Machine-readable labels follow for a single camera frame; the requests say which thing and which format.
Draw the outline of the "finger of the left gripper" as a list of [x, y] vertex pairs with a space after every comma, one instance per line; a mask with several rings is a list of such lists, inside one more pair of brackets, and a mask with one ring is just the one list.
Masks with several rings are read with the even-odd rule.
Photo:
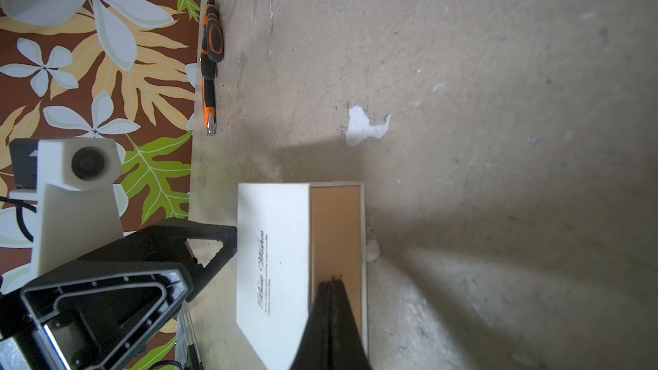
[[[188, 241], [210, 240], [222, 243], [206, 266], [188, 246]], [[183, 265], [193, 287], [187, 301], [194, 301], [237, 252], [237, 228], [203, 224], [187, 219], [166, 219], [81, 257], [82, 260], [110, 262], [168, 262]]]

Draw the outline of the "orange black pliers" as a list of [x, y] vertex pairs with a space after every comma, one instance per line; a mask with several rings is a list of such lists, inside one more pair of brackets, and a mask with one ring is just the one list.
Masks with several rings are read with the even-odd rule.
[[216, 68], [224, 60], [224, 35], [220, 23], [219, 8], [215, 0], [207, 0], [203, 18], [202, 54], [200, 66], [202, 77], [212, 80], [216, 76]]

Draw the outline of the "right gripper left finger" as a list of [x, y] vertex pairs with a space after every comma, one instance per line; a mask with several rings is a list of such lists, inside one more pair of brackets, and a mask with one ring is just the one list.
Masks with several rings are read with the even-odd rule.
[[331, 283], [320, 283], [291, 369], [329, 369]]

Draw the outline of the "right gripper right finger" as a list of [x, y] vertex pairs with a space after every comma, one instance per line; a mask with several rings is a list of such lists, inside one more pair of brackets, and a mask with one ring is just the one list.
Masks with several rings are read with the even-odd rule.
[[370, 369], [344, 284], [330, 282], [329, 369]]

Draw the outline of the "orange black utility knife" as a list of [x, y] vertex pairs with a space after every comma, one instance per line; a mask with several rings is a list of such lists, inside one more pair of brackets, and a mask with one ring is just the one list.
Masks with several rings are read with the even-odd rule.
[[217, 130], [217, 113], [214, 80], [202, 78], [202, 96], [203, 96], [203, 116], [207, 129], [207, 135], [216, 134]]

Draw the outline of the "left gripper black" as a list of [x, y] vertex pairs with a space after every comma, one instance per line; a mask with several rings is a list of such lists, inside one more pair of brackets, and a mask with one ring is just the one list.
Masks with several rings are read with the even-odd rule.
[[180, 263], [74, 260], [1, 293], [1, 368], [121, 369], [192, 289]]

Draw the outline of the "white drawer jewelry box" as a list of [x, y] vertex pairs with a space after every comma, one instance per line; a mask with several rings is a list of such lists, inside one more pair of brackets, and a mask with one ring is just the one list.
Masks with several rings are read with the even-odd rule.
[[341, 281], [350, 350], [368, 352], [365, 186], [242, 183], [237, 199], [236, 323], [267, 369], [297, 355], [321, 284]]

